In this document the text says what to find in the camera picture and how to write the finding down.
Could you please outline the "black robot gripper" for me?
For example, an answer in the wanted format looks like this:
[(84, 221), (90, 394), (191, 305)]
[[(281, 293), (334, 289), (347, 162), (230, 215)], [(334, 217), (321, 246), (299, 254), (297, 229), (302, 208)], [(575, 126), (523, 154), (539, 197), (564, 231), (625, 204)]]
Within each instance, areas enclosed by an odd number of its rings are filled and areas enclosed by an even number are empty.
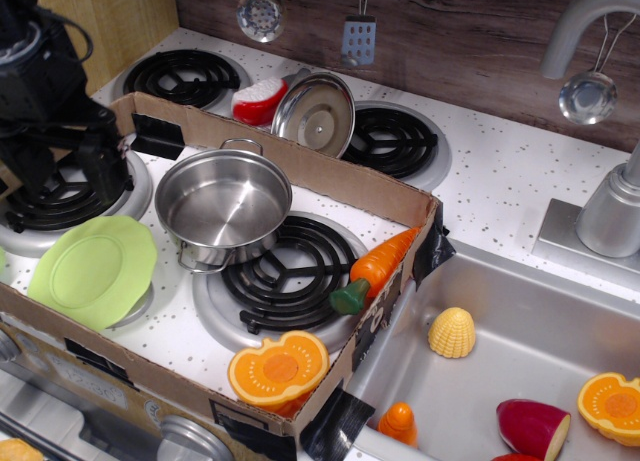
[(85, 29), (48, 10), (1, 12), (1, 198), (38, 194), (55, 171), (53, 152), (75, 151), (102, 204), (116, 202), (129, 172), (115, 115), (86, 93)]

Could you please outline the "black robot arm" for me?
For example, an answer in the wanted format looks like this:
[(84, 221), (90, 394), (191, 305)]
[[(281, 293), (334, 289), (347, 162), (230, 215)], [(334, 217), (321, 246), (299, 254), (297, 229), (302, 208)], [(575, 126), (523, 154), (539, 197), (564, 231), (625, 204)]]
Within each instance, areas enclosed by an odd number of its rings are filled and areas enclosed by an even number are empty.
[(38, 0), (1, 0), (1, 160), (37, 193), (71, 152), (104, 205), (129, 182), (115, 114), (86, 93), (83, 69), (66, 31), (71, 20)]

